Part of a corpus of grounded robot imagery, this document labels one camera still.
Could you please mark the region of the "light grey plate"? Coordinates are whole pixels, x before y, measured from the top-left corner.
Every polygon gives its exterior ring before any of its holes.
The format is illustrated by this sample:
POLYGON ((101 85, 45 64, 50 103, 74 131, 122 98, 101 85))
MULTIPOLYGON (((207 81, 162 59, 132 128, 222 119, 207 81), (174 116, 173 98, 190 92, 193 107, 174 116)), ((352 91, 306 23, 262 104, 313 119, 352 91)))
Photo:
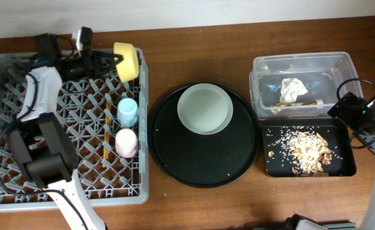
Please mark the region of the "light grey plate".
POLYGON ((226 90, 209 83, 189 86, 177 103, 181 123, 200 135, 222 131, 231 121, 233 112, 233 101, 226 90))

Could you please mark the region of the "food scraps and rice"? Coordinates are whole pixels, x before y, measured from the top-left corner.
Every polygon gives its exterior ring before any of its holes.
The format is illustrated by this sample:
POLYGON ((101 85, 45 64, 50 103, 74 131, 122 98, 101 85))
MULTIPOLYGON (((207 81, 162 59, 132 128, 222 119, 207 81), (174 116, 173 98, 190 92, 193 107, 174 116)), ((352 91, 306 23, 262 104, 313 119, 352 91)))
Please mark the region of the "food scraps and rice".
POLYGON ((268 126, 264 131, 266 172, 273 177, 328 176, 329 167, 342 160, 337 144, 331 144, 315 126, 268 126))

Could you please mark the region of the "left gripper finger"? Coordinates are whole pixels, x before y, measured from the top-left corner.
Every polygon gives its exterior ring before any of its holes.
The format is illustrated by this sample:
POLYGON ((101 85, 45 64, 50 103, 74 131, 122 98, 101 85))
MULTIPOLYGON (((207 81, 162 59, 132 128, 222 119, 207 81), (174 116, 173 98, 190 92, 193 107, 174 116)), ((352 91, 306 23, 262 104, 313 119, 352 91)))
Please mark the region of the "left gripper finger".
POLYGON ((92 56, 94 56, 94 57, 111 58, 115 61, 122 61, 123 60, 123 56, 121 54, 115 54, 115 53, 112 53, 112 52, 103 52, 103 51, 100 51, 100 50, 92 50, 91 53, 92 53, 92 56))
POLYGON ((93 62, 93 73, 94 73, 94 76, 101 76, 101 75, 104 75, 104 74, 110 72, 120 62, 121 61, 108 61, 108 62, 94 61, 93 62))

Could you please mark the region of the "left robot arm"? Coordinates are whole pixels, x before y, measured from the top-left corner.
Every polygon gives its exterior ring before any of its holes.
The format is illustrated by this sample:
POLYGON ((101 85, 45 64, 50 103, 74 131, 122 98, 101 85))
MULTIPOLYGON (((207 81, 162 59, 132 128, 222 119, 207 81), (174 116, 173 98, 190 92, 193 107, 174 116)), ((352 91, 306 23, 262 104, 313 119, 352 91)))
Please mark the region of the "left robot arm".
POLYGON ((51 196, 71 229, 106 229, 79 182, 79 156, 56 117, 64 82, 98 78, 123 61, 121 54, 91 48, 92 30, 82 27, 63 57, 56 34, 35 36, 38 52, 24 65, 27 91, 16 120, 4 130, 20 172, 39 194, 51 196))

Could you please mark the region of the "yellow bowl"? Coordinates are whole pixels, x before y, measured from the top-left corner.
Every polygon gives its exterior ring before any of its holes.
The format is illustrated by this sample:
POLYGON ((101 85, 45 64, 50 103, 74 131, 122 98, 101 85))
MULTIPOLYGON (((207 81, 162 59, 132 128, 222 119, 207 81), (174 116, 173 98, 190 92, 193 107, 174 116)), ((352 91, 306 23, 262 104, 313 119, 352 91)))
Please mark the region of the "yellow bowl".
POLYGON ((115 42, 113 51, 123 57, 123 60, 116 65, 120 81, 128 82, 137 78, 139 76, 139 59, 136 48, 130 43, 115 42))

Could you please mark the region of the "gold snack wrapper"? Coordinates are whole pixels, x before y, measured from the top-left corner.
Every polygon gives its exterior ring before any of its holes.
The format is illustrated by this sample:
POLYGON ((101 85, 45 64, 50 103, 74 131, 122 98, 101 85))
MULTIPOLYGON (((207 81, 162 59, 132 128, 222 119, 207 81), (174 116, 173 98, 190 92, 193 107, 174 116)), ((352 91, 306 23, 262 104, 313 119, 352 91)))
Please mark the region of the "gold snack wrapper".
POLYGON ((312 102, 300 102, 300 103, 278 103, 276 109, 270 109, 274 114, 278 114, 284 107, 296 107, 296 106, 310 106, 310 105, 323 105, 322 100, 315 100, 312 102))

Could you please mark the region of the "wooden chopstick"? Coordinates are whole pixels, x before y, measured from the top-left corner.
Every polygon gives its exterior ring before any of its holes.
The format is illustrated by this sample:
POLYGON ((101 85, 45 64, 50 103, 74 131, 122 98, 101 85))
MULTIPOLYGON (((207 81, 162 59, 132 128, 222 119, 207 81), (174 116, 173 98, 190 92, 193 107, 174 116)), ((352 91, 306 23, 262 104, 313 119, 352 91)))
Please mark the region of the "wooden chopstick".
MULTIPOLYGON (((109 111, 111 109, 111 105, 109 103, 108 100, 106 100, 106 106, 105 108, 109 111)), ((109 125, 110 124, 110 118, 108 117, 108 115, 105 116, 105 125, 109 125)), ((104 132, 104 141, 105 142, 109 142, 109 134, 107 131, 104 132)), ((109 150, 104 147, 103 148, 103 159, 104 160, 107 160, 108 159, 108 154, 109 154, 109 150)))

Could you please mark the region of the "white tissue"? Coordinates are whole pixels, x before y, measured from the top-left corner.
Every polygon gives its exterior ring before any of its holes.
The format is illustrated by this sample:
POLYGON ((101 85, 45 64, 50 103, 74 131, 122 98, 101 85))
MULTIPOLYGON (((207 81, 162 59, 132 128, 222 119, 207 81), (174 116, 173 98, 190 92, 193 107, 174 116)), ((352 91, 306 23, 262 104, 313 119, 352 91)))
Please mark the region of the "white tissue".
POLYGON ((308 93, 303 82, 297 78, 286 78, 281 82, 280 103, 294 103, 298 96, 308 93))

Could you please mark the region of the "pink cup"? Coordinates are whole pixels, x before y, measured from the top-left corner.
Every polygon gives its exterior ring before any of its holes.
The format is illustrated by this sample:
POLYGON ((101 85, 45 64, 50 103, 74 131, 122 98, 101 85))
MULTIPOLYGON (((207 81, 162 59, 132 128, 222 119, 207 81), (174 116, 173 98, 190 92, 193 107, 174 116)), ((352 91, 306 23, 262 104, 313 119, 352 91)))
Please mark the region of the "pink cup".
POLYGON ((124 158, 132 158, 139 149, 139 141, 135 132, 129 128, 122 128, 115 136, 116 153, 124 158))

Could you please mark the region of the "blue cup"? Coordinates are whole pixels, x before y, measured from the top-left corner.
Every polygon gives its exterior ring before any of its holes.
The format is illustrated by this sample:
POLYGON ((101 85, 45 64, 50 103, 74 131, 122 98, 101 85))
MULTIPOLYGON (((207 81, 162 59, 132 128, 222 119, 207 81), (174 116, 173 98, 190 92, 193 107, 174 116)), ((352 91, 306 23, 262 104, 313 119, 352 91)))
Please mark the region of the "blue cup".
POLYGON ((121 125, 133 127, 139 119, 139 107, 133 98, 123 98, 118 103, 117 119, 121 125))

